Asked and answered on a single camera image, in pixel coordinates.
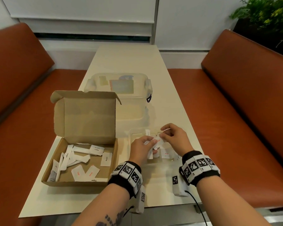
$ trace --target black cable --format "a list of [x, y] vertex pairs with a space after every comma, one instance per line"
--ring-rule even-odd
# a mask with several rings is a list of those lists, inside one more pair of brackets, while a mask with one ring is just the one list
[[202, 213], [202, 211], [201, 211], [201, 209], [200, 209], [200, 207], [199, 207], [199, 205], [198, 205], [196, 199], [193, 197], [193, 195], [192, 195], [189, 191], [185, 190], [185, 192], [188, 193], [189, 195], [191, 195], [191, 197], [194, 199], [194, 201], [196, 202], [196, 205], [198, 206], [198, 208], [199, 208], [199, 210], [200, 210], [200, 212], [201, 212], [201, 215], [202, 215], [202, 217], [203, 217], [203, 219], [204, 219], [205, 225], [208, 226], [208, 224], [206, 223], [206, 220], [205, 220], [205, 218], [204, 218], [204, 215], [203, 215], [203, 213]]
[[127, 214], [127, 212], [129, 212], [129, 210], [130, 209], [132, 209], [132, 208], [134, 208], [134, 206], [132, 205], [126, 212], [125, 212], [125, 214], [124, 214], [124, 216], [123, 217], [125, 217], [125, 215]]

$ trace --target clear plastic container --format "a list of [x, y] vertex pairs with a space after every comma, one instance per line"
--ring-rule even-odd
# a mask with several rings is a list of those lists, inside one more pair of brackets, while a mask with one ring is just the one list
[[[131, 150], [131, 144], [132, 142], [137, 139], [140, 138], [142, 136], [146, 135], [146, 129], [147, 128], [133, 128], [129, 131], [129, 154], [130, 154], [130, 150]], [[150, 129], [150, 135], [152, 137], [156, 137], [158, 136], [161, 131], [159, 129]], [[169, 154], [169, 159], [164, 158], [164, 156], [162, 156], [162, 151], [160, 149], [158, 149], [157, 154], [153, 155], [153, 159], [147, 159], [147, 164], [154, 164], [154, 163], [169, 163], [172, 161], [177, 161], [177, 160], [181, 160], [181, 157], [177, 155], [177, 153], [174, 151], [174, 149], [172, 148], [172, 146], [169, 143], [164, 143], [162, 145], [162, 147], [165, 149], [165, 151]]]
[[112, 91], [122, 105], [116, 105], [116, 119], [140, 119], [144, 116], [146, 102], [152, 97], [151, 80], [141, 73], [98, 73], [88, 79], [84, 92]]

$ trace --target table surface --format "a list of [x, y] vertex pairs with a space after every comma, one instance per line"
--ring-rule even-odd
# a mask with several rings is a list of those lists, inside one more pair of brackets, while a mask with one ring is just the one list
[[[100, 46], [79, 87], [84, 89], [87, 80], [96, 73], [144, 73], [151, 79], [153, 96], [147, 103], [145, 118], [136, 121], [116, 121], [119, 139], [117, 163], [128, 160], [128, 131], [131, 128], [157, 129], [167, 123], [182, 127], [195, 150], [202, 152], [198, 139], [177, 94], [168, 70], [155, 45], [111, 44]], [[39, 175], [30, 191], [19, 217], [80, 213], [101, 192], [100, 187], [49, 187], [41, 183], [43, 173], [60, 137], [56, 137]], [[192, 198], [180, 198], [172, 193], [171, 167], [180, 162], [155, 164], [143, 168], [143, 185], [146, 187], [146, 207], [193, 203]], [[197, 201], [195, 187], [189, 186]]]

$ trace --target green plant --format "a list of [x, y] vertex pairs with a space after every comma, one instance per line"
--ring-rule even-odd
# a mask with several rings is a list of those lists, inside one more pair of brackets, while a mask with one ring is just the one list
[[283, 33], [283, 0], [242, 0], [243, 6], [236, 9], [231, 19], [248, 18], [258, 29], [264, 27]]

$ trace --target cardboard box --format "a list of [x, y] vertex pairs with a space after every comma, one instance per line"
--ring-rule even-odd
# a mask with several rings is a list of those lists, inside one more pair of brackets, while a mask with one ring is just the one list
[[[41, 181], [48, 186], [106, 186], [107, 182], [75, 182], [71, 170], [82, 165], [85, 172], [91, 165], [100, 169], [95, 178], [106, 178], [116, 167], [117, 139], [115, 138], [115, 107], [116, 99], [121, 101], [114, 92], [82, 92], [55, 91], [51, 95], [51, 102], [55, 103], [54, 129], [57, 136], [61, 136], [55, 152], [50, 159]], [[47, 182], [53, 167], [53, 159], [59, 162], [62, 152], [66, 152], [69, 144], [90, 148], [90, 145], [76, 145], [87, 143], [104, 147], [104, 152], [112, 152], [110, 167], [101, 167], [101, 156], [91, 155], [87, 163], [79, 163], [61, 171], [57, 182]]]

